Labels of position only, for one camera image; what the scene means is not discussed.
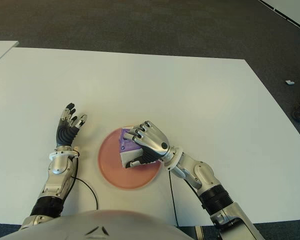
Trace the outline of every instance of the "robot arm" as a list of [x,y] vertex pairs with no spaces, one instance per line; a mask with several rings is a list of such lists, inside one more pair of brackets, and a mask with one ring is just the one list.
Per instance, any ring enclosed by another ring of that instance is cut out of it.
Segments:
[[191,158],[181,147],[171,146],[167,137],[153,123],[145,121],[124,137],[143,149],[143,156],[129,162],[127,167],[151,163],[157,159],[164,162],[169,171],[197,189],[202,207],[220,230],[221,239],[264,240],[240,206],[230,198],[212,168],[207,163]]
[[87,115],[83,115],[79,120],[77,116],[71,118],[76,111],[74,107],[75,105],[70,103],[62,112],[56,132],[56,149],[49,155],[51,163],[48,166],[48,179],[20,230],[57,218],[64,208],[71,184],[75,181],[72,175],[76,175],[78,170],[79,152],[72,149],[71,145],[87,120]]

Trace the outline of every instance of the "purple object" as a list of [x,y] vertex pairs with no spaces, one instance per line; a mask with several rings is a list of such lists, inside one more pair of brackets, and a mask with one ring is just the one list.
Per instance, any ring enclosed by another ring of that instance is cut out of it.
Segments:
[[119,142],[120,142],[119,152],[120,153],[137,150],[137,149],[141,148],[138,144],[134,143],[133,141],[131,141],[129,139],[124,139],[125,134],[128,133],[129,130],[130,129],[127,129],[127,128],[122,128],[122,130],[121,130],[121,134],[119,137]]

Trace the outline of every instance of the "purple and white box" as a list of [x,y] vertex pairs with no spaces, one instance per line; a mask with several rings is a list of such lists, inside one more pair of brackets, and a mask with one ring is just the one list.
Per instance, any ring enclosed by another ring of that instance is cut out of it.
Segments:
[[119,143],[120,143],[120,157],[121,157],[121,163],[122,167],[126,167],[126,164],[140,156],[143,155],[144,151],[143,149],[133,141],[129,139],[124,139],[125,133],[128,133],[130,129],[132,129],[133,126],[125,126],[121,130],[121,134],[119,137]]

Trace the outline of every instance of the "robot finger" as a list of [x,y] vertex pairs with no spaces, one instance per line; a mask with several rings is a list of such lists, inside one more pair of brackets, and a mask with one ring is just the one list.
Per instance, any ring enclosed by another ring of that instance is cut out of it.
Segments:
[[66,116],[66,120],[67,120],[67,122],[69,123],[69,125],[71,125],[71,121],[72,121],[72,119],[71,119],[71,117],[72,117],[72,114],[74,114],[76,112],[76,109],[75,108],[73,108],[73,109],[71,109],[70,110],[70,112],[68,113],[68,115]]
[[123,138],[131,140],[131,141],[135,142],[136,144],[143,145],[142,140],[138,136],[133,135],[131,133],[125,133]]
[[140,127],[130,129],[129,134],[135,135],[139,138],[143,138],[145,136],[143,129],[141,129]]
[[67,120],[68,121],[68,116],[71,112],[71,110],[75,107],[75,105],[73,103],[69,103],[65,109],[63,110],[62,114],[61,114],[61,121]]
[[125,165],[125,168],[128,169],[128,168],[133,168],[133,167],[136,167],[136,166],[139,166],[141,165],[140,161],[136,158],[132,161],[129,161],[126,163]]
[[146,132],[149,129],[148,125],[146,125],[145,123],[140,124],[139,128],[144,132]]
[[138,125],[135,125],[135,126],[133,126],[133,128],[131,128],[131,130],[138,129],[138,128],[140,128],[140,125],[139,125],[139,124],[138,124]]
[[76,123],[77,123],[77,120],[78,119],[78,117],[77,116],[74,116],[72,119],[71,119],[71,121],[70,121],[70,126],[71,127],[73,127],[74,125],[76,125]]
[[154,125],[151,121],[145,121],[144,124],[149,126],[149,128],[153,128],[153,129],[156,129],[156,130],[158,129],[156,127],[156,125]]
[[80,117],[80,119],[75,123],[75,127],[80,129],[83,124],[85,124],[85,122],[87,121],[88,116],[86,114],[82,115],[82,117]]

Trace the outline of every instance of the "dark floor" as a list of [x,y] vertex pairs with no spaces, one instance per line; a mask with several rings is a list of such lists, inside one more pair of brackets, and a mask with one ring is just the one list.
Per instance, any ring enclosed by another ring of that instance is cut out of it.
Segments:
[[[245,59],[290,119],[300,101],[300,29],[258,0],[0,0],[0,40],[29,48]],[[300,123],[291,121],[300,133]],[[300,239],[299,221],[260,228],[267,239]]]

